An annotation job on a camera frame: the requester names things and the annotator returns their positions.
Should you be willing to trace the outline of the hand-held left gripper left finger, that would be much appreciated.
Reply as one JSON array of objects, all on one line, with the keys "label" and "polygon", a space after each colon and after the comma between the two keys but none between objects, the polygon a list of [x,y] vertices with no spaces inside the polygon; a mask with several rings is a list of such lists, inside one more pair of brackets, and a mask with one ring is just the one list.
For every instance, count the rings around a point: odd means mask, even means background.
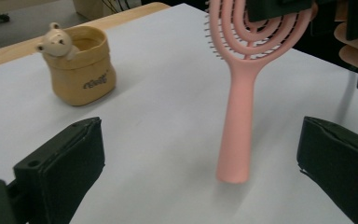
[{"label": "hand-held left gripper left finger", "polygon": [[69,224],[78,206],[103,171],[102,120],[69,125],[14,166],[25,191],[30,224]]}]

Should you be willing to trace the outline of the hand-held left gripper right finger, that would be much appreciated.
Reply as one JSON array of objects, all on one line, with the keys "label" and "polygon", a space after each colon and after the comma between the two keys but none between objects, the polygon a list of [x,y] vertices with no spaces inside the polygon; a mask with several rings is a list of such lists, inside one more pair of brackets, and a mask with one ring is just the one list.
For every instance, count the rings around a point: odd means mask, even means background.
[{"label": "hand-held left gripper right finger", "polygon": [[296,160],[301,172],[358,224],[358,134],[327,120],[305,117]]}]

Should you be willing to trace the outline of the tan bear pen holder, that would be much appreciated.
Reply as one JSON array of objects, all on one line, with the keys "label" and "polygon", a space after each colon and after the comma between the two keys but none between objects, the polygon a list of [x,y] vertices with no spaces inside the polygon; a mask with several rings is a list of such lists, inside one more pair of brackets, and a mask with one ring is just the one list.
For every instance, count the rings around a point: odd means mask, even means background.
[{"label": "tan bear pen holder", "polygon": [[35,49],[47,63],[53,92],[68,105],[87,105],[116,87],[107,35],[98,28],[62,29],[52,22]]}]

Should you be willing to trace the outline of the pink hairbrush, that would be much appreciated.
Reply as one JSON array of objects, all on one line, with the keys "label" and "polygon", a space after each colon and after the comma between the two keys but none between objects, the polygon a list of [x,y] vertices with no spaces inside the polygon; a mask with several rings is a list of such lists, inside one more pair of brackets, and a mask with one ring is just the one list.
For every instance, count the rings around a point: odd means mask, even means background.
[{"label": "pink hairbrush", "polygon": [[256,77],[304,34],[312,9],[251,22],[246,0],[208,0],[206,31],[213,52],[226,61],[230,90],[216,177],[232,184],[249,178]]}]

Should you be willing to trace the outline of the wooden table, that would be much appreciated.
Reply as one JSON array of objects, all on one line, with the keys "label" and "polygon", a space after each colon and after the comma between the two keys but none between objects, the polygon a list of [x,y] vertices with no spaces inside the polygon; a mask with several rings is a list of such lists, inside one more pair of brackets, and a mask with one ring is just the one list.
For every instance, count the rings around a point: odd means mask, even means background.
[{"label": "wooden table", "polygon": [[[129,21],[140,19],[144,16],[156,13],[169,8],[168,5],[153,2],[144,6],[128,9],[113,15],[109,15],[94,21],[85,22],[86,26],[92,26],[101,30],[119,26]],[[8,63],[19,58],[35,53],[34,45],[39,41],[39,37],[28,39],[7,47],[0,48],[0,64]]]}]

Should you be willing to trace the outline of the beige cabinet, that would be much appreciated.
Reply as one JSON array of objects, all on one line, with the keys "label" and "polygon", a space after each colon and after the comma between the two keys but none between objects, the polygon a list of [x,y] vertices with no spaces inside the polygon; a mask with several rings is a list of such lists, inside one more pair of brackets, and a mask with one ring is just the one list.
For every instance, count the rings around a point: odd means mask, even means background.
[{"label": "beige cabinet", "polygon": [[139,7],[141,0],[72,0],[78,14],[89,20]]}]

